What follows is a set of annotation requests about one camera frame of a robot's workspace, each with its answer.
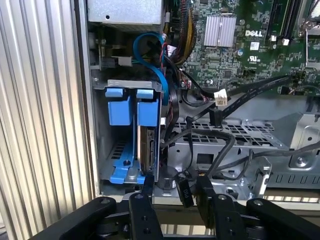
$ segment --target capacitor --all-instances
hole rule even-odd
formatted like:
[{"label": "capacitor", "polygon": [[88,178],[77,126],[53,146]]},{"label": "capacitor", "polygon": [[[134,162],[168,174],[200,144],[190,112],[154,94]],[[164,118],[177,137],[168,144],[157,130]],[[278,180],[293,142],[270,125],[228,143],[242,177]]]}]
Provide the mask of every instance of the capacitor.
[{"label": "capacitor", "polygon": [[239,48],[235,53],[238,57],[242,57],[242,55],[244,54],[244,50],[242,48]]}]

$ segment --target ram slot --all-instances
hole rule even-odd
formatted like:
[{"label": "ram slot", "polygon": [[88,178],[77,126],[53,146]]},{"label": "ram slot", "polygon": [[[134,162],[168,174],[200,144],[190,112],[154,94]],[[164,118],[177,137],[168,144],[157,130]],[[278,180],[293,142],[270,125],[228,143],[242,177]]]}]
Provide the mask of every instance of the ram slot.
[{"label": "ram slot", "polygon": [[299,8],[301,5],[302,0],[289,0],[286,11],[285,17],[283,20],[282,28],[280,36],[283,39],[291,40],[293,37],[294,27],[296,25]]}]

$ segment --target vented metal panel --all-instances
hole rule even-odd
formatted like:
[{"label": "vented metal panel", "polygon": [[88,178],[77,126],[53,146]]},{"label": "vented metal panel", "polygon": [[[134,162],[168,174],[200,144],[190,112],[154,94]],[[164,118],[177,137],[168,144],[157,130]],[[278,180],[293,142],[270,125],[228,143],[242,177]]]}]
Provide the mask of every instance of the vented metal panel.
[{"label": "vented metal panel", "polygon": [[69,0],[0,1],[0,212],[29,239],[93,197]]}]

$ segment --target screw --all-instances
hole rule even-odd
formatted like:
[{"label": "screw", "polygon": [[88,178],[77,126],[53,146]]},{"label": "screw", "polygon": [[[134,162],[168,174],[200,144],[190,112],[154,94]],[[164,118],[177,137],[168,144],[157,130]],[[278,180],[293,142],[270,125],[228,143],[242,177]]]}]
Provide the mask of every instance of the screw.
[{"label": "screw", "polygon": [[303,164],[305,160],[302,157],[298,157],[298,164]]},{"label": "screw", "polygon": [[129,160],[123,161],[123,166],[129,166],[131,162]]},{"label": "screw", "polygon": [[300,156],[297,159],[297,164],[299,165],[299,167],[304,167],[305,165],[307,165],[307,161]]},{"label": "screw", "polygon": [[136,195],[134,198],[135,198],[135,199],[143,199],[143,198],[144,198],[144,196],[143,196],[143,195],[141,195],[141,194],[138,194],[138,195]]},{"label": "screw", "polygon": [[218,196],[218,199],[220,199],[220,200],[226,200],[227,197],[226,197],[225,195],[219,195],[219,196]]},{"label": "screw", "polygon": [[260,200],[254,200],[253,203],[255,205],[258,205],[258,206],[262,206],[263,205],[262,201],[260,201]]}]

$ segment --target wire bundle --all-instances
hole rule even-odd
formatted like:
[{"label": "wire bundle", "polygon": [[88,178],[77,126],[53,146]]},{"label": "wire bundle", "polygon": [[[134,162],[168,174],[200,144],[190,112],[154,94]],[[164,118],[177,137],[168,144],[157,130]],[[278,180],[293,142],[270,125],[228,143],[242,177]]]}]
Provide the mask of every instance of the wire bundle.
[{"label": "wire bundle", "polygon": [[197,29],[194,21],[191,1],[180,1],[180,38],[177,49],[171,59],[176,65],[183,64],[192,53],[197,41]]}]

